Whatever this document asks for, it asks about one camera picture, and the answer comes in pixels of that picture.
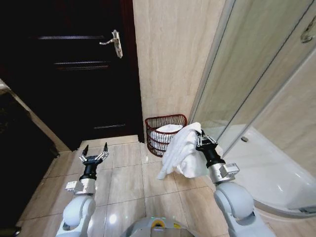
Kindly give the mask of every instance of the door handle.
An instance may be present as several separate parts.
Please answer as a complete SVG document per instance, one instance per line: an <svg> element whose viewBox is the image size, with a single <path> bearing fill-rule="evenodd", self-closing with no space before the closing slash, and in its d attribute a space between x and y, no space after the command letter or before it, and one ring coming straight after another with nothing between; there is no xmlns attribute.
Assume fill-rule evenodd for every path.
<svg viewBox="0 0 316 237"><path fill-rule="evenodd" d="M114 47L115 47L115 51L117 52L117 55L119 58L123 57L123 51L122 51L122 46L120 43L120 39L119 39L119 33L114 30L112 32L113 38L111 40L109 40L108 42L99 42L100 45L107 45L110 43L114 43Z"/></svg>
<svg viewBox="0 0 316 237"><path fill-rule="evenodd" d="M311 41L315 36L310 36L309 32L313 28L314 24L316 22L316 16L312 19L312 21L308 24L307 28L304 30L304 32L301 35L301 43L308 43Z"/></svg>

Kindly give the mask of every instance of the red wire basket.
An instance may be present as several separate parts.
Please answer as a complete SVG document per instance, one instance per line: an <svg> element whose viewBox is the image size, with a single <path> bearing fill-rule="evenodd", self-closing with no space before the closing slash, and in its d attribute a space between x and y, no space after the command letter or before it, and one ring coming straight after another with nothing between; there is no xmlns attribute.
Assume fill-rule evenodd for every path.
<svg viewBox="0 0 316 237"><path fill-rule="evenodd" d="M160 132L157 131L157 129L168 124L182 125L185 127L187 122L187 118L181 114L145 119L148 150L155 156L162 157L171 139L179 130L175 132Z"/></svg>

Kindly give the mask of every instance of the glass shower door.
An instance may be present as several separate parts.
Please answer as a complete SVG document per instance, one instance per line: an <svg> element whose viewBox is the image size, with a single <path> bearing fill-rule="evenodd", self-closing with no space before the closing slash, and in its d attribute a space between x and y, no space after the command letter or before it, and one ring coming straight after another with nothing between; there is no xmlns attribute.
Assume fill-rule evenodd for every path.
<svg viewBox="0 0 316 237"><path fill-rule="evenodd" d="M312 2L235 1L193 121L218 139Z"/></svg>
<svg viewBox="0 0 316 237"><path fill-rule="evenodd" d="M295 215L308 213L313 208L305 197L315 199L312 191L315 176L310 172L306 174L304 166L297 162L297 153L298 158L293 161L275 141L269 141L269 135L256 133L251 123L259 119L260 112L315 48L315 39L308 43L300 41L315 15L313 0L235 1L193 117L193 121L201 122L206 133L218 139L225 159L238 164L241 172L236 182L246 186L257 203ZM265 117L262 126L267 127L270 116ZM248 136L248 143L240 140L243 135ZM315 153L309 151L306 157ZM285 160L287 169L277 166ZM273 179L269 178L272 171L278 174ZM287 195L291 187L297 189L293 189L293 195ZM297 198L296 193L302 194L304 199Z"/></svg>

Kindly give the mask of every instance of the floor tile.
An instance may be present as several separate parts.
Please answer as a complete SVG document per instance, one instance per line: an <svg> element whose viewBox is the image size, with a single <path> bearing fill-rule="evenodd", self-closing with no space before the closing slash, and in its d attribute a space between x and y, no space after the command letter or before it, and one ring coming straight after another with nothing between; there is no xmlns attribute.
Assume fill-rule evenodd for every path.
<svg viewBox="0 0 316 237"><path fill-rule="evenodd" d="M144 199L108 205L104 236L119 237L131 224L144 217Z"/></svg>
<svg viewBox="0 0 316 237"><path fill-rule="evenodd" d="M103 169L97 172L97 180L95 181L95 203L97 206L108 204L110 183L111 183L111 169Z"/></svg>
<svg viewBox="0 0 316 237"><path fill-rule="evenodd" d="M133 142L138 142L138 136L130 135L130 136L122 136L122 137L109 137L109 138L101 138L101 139L94 139L94 140L85 140L81 142L80 148L84 149L86 145L89 145L89 147L102 147L105 145L106 142L108 143L108 146L133 143Z"/></svg>
<svg viewBox="0 0 316 237"><path fill-rule="evenodd" d="M216 187L213 184L211 178L208 175L201 176L201 179L206 183L206 185L212 190L212 192L216 191Z"/></svg>
<svg viewBox="0 0 316 237"><path fill-rule="evenodd" d="M44 182L45 182L46 179L42 179L40 181L40 184L37 186L37 188L35 189L29 203L26 205L23 213L21 214L20 218L19 218L19 221L22 221L22 220L25 220L27 218L27 215L29 214L29 212L32 210L33 208L33 204L34 202L36 201L37 199L37 196L39 195L39 192L41 190L41 187L43 186Z"/></svg>
<svg viewBox="0 0 316 237"><path fill-rule="evenodd" d="M45 178L47 178L47 177L49 176L49 174L50 174L50 172L52 171L52 169L53 169L53 167L54 167L56 161L57 161L57 158L55 158L55 159L52 160L52 162L51 162L49 168L47 169L46 173L45 173L44 176L43 176L43 179L45 179Z"/></svg>
<svg viewBox="0 0 316 237"><path fill-rule="evenodd" d="M162 161L161 157L156 157L154 154L152 154L148 150L147 144L144 144L144 143L140 144L140 152L141 152L142 164Z"/></svg>
<svg viewBox="0 0 316 237"><path fill-rule="evenodd" d="M82 150L74 152L62 152L60 157L57 158L48 177L83 173L84 165L79 159L79 154L81 153Z"/></svg>
<svg viewBox="0 0 316 237"><path fill-rule="evenodd" d="M112 170L109 204L144 197L141 165Z"/></svg>
<svg viewBox="0 0 316 237"><path fill-rule="evenodd" d="M145 198L146 216L166 217L188 226L179 193Z"/></svg>
<svg viewBox="0 0 316 237"><path fill-rule="evenodd" d="M183 174L173 172L179 191L195 189L207 186L202 177L187 178Z"/></svg>
<svg viewBox="0 0 316 237"><path fill-rule="evenodd" d="M269 222L277 237L314 237L316 235L316 219L293 222Z"/></svg>
<svg viewBox="0 0 316 237"><path fill-rule="evenodd" d="M89 237L103 237L107 206L97 206L88 227Z"/></svg>
<svg viewBox="0 0 316 237"><path fill-rule="evenodd" d="M32 197L32 205L26 209L25 219L62 213L73 197L73 193L67 192L65 186L67 182L78 179L79 174L44 179Z"/></svg>
<svg viewBox="0 0 316 237"><path fill-rule="evenodd" d="M140 143L115 146L113 168L141 164Z"/></svg>
<svg viewBox="0 0 316 237"><path fill-rule="evenodd" d="M220 236L228 233L228 227L209 187L181 191L180 198L189 229L201 236Z"/></svg>
<svg viewBox="0 0 316 237"><path fill-rule="evenodd" d="M57 214L23 221L19 237L55 237L62 219Z"/></svg>
<svg viewBox="0 0 316 237"><path fill-rule="evenodd" d="M163 180L156 178L162 168L160 162L143 164L144 191L145 197L178 191L173 174L168 174Z"/></svg>

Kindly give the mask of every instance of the dark wooden door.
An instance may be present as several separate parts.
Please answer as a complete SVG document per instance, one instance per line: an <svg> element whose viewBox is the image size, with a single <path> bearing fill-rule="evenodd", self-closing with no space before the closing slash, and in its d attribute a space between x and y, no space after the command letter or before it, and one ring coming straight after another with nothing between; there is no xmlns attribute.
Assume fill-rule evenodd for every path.
<svg viewBox="0 0 316 237"><path fill-rule="evenodd" d="M1 3L1 78L72 150L81 140L143 141L132 0ZM123 57L110 40L119 32Z"/></svg>

